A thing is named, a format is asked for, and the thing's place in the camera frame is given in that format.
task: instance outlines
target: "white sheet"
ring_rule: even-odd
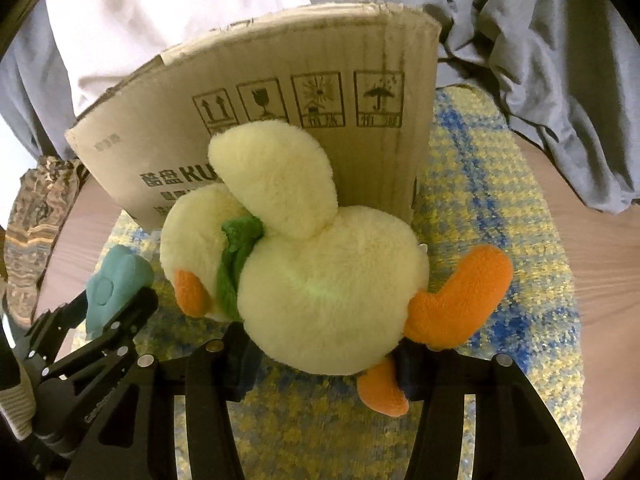
[[[309,0],[46,0],[76,115],[169,46]]]

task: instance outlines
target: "yellow and blue woven mat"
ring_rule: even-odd
[[[580,320],[572,275],[542,192],[492,99],[467,87],[436,94],[431,158],[418,179],[414,229],[429,246],[430,289],[438,290],[471,245],[489,242],[513,260],[513,283],[495,313],[461,352],[510,354],[575,449],[582,408]],[[136,337],[161,359],[189,354],[224,326],[184,317],[158,262],[158,234],[123,212],[103,255],[135,248],[156,271],[158,312]],[[421,403],[391,419],[367,409],[354,378],[310,376],[265,358],[257,386],[229,404],[245,475],[259,479],[402,479]],[[475,406],[466,405],[459,478],[472,471]],[[190,478],[184,404],[177,402],[176,456]]]

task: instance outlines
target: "yellow stuffed animal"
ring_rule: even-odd
[[[310,374],[364,372],[360,397],[381,413],[408,409],[388,356],[402,337],[457,346],[510,284],[508,257],[483,245],[440,292],[426,292],[428,258],[411,228],[372,208],[338,207],[326,153],[295,126],[236,126],[211,139],[209,160],[224,184],[181,197],[162,229],[161,264],[180,308],[241,319],[265,354]],[[239,248],[236,228],[252,230],[255,246]],[[244,255],[232,261],[225,249]]]

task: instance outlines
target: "wooden surface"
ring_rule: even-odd
[[[586,377],[577,455],[586,480],[602,480],[640,426],[640,206],[618,216],[586,208],[537,147],[516,142],[543,187],[574,273]],[[91,178],[53,251],[40,312],[83,290],[119,213]]]

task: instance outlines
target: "gray curtain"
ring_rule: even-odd
[[[442,23],[438,85],[489,89],[587,205],[640,199],[640,46],[608,0],[386,1]]]
[[[65,140],[76,120],[71,88],[44,0],[27,16],[0,61],[0,115],[35,158],[75,156]]]

